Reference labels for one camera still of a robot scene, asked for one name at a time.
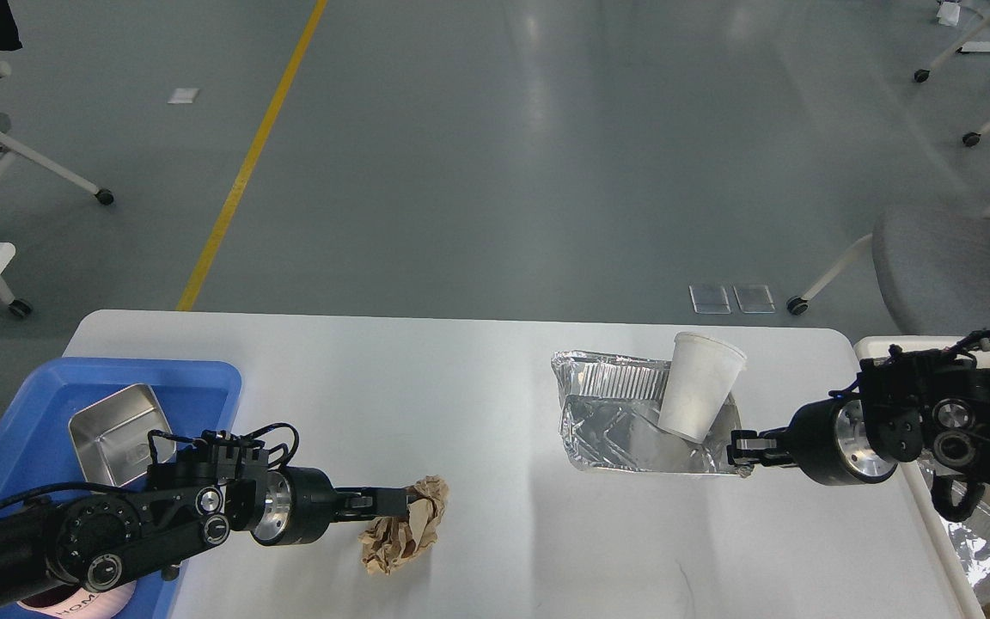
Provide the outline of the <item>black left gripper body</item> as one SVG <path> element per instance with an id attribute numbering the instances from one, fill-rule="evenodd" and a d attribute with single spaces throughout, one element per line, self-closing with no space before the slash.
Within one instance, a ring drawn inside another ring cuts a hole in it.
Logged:
<path id="1" fill-rule="evenodd" d="M 337 517 L 342 494 L 318 468 L 283 467 L 266 478 L 263 517 L 251 534 L 263 546 L 314 543 Z"/>

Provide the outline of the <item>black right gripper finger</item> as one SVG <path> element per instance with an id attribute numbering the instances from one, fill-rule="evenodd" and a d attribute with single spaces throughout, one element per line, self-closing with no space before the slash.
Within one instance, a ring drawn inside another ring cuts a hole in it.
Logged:
<path id="1" fill-rule="evenodd" d="M 755 467 L 796 468 L 798 465 L 790 454 L 781 450 L 730 450 L 728 461 L 743 470 L 753 470 Z"/>
<path id="2" fill-rule="evenodd" d="M 734 430 L 730 433 L 732 451 L 787 451 L 787 430 Z"/>

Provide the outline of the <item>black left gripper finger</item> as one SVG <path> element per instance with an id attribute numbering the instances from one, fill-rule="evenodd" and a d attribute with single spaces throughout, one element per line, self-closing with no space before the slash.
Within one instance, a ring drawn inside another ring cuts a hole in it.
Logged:
<path id="1" fill-rule="evenodd" d="M 338 488 L 335 490 L 337 520 L 402 518 L 415 501 L 415 493 L 405 488 Z"/>

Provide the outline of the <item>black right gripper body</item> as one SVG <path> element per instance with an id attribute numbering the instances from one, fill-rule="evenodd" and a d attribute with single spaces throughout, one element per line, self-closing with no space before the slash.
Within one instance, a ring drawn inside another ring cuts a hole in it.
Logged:
<path id="1" fill-rule="evenodd" d="M 871 447 L 860 400 L 801 407 L 789 425 L 789 455 L 812 481 L 832 487 L 881 483 L 897 470 Z"/>

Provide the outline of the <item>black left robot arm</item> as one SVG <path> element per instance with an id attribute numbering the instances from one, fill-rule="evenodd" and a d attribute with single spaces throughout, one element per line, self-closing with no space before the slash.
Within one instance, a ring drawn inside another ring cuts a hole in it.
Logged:
<path id="1" fill-rule="evenodd" d="M 63 482 L 0 500 L 0 608 L 60 586 L 107 594 L 150 573 L 169 580 L 236 531 L 263 546 L 314 543 L 331 524 L 407 517 L 418 498 L 291 466 L 298 442 L 268 446 L 276 430 L 152 430 L 142 490 Z"/>

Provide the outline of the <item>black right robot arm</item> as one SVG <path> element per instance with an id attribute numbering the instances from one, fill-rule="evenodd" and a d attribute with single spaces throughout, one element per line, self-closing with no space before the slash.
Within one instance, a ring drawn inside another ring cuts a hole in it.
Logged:
<path id="1" fill-rule="evenodd" d="M 860 361 L 855 380 L 803 405 L 785 427 L 731 432 L 738 468 L 797 468 L 825 486 L 881 483 L 900 463 L 938 463 L 930 496 L 940 517 L 965 521 L 990 488 L 990 328 L 947 347 Z"/>

